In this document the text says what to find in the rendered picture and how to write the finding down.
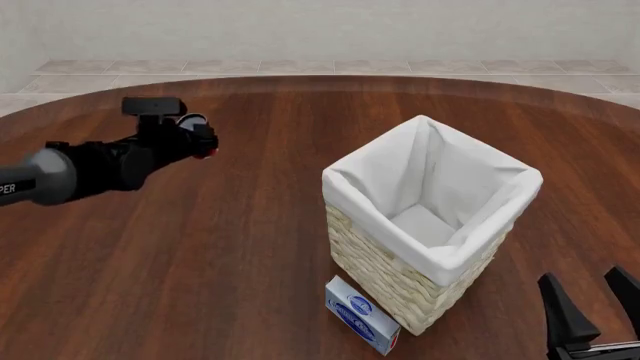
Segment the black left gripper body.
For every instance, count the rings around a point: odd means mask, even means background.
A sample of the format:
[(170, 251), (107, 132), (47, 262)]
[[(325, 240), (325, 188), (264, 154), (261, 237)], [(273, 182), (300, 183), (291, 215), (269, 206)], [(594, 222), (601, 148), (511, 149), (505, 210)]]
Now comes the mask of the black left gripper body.
[(207, 123), (175, 124), (171, 136), (171, 160), (209, 158), (219, 147), (214, 128)]

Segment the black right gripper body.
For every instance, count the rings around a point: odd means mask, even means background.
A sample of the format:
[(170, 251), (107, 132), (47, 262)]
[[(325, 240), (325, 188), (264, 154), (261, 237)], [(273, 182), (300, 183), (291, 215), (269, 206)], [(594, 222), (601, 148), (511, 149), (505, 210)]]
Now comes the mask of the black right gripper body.
[(548, 360), (640, 360), (640, 341), (592, 345), (581, 339), (549, 339)]

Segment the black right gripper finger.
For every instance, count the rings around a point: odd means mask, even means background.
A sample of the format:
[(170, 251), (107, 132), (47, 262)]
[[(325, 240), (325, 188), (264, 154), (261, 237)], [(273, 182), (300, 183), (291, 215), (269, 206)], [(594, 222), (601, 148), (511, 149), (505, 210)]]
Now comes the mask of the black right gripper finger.
[(604, 278), (630, 323), (640, 323), (640, 281), (621, 266), (613, 266)]
[(577, 308), (555, 275), (546, 273), (537, 284), (545, 311), (547, 348), (588, 350), (600, 330)]

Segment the red and white tomato sauce tin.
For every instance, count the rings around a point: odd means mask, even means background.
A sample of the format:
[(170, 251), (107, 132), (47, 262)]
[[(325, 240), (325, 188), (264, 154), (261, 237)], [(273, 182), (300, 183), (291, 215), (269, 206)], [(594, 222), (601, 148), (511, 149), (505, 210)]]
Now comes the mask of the red and white tomato sauce tin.
[(210, 158), (218, 150), (219, 140), (214, 128), (199, 113), (182, 116), (178, 123), (179, 146), (193, 158)]

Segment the wicker basket with white liner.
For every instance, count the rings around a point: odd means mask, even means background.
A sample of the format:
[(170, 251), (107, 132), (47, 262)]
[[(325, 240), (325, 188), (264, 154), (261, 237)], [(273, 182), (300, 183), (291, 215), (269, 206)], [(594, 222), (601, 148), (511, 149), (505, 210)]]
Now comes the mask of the wicker basket with white liner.
[(481, 275), (542, 183), (534, 167), (415, 116), (323, 170), (331, 256), (420, 335)]

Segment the blue and white printed box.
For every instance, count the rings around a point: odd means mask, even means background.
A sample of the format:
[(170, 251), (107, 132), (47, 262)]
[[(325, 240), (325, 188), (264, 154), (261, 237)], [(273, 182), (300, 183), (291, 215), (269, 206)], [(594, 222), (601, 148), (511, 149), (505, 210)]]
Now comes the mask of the blue and white printed box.
[(395, 347), (399, 323), (338, 275), (325, 284), (325, 306), (382, 356)]

